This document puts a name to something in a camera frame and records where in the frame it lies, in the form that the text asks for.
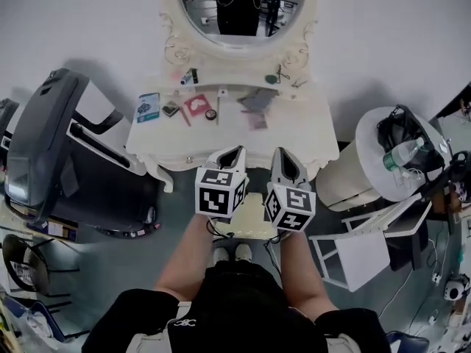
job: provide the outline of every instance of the round table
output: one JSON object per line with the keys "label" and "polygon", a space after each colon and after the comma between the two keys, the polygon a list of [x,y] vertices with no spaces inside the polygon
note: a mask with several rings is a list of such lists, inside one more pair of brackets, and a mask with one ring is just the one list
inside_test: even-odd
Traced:
{"label": "round table", "polygon": [[[380,121],[387,118],[395,107],[379,107],[366,113],[358,122],[355,140],[341,152],[338,161],[331,162],[316,178],[319,199],[331,210],[342,211],[383,197],[401,202],[412,196],[425,184],[425,179],[407,179],[400,183],[383,164],[384,148],[378,142]],[[415,115],[429,135],[435,149],[443,156],[445,167],[451,161],[448,145],[442,135],[427,121]],[[435,179],[442,170],[432,171]]]}

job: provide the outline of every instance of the oval mirror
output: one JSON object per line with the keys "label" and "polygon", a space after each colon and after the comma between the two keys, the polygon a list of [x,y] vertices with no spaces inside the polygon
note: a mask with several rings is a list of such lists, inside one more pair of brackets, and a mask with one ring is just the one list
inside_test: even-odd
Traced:
{"label": "oval mirror", "polygon": [[263,44],[286,32],[302,0],[181,0],[188,20],[207,39],[229,46]]}

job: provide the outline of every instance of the red card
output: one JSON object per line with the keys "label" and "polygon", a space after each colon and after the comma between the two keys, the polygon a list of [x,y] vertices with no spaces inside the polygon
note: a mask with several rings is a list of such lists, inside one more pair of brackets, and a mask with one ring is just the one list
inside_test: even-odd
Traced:
{"label": "red card", "polygon": [[189,99],[187,102],[185,102],[185,106],[188,108],[188,111],[193,117],[205,114],[206,111],[211,109],[211,105],[209,104],[204,94],[200,94],[199,96]]}

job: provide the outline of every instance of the shoe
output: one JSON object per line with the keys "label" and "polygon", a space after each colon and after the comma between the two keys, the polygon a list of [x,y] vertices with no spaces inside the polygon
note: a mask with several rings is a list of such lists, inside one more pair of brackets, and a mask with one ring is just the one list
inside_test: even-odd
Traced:
{"label": "shoe", "polygon": [[247,262],[252,262],[252,250],[248,244],[242,243],[237,246],[235,249],[235,261],[246,260]]}
{"label": "shoe", "polygon": [[218,247],[213,253],[213,264],[216,265],[218,262],[228,262],[229,252],[224,247]]}

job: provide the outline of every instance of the small bottle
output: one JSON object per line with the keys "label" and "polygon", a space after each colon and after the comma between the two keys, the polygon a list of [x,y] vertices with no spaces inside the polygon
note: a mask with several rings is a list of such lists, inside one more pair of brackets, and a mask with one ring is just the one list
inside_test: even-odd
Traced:
{"label": "small bottle", "polygon": [[389,171],[404,166],[412,161],[420,148],[425,145],[423,138],[406,141],[393,148],[383,157],[383,164]]}

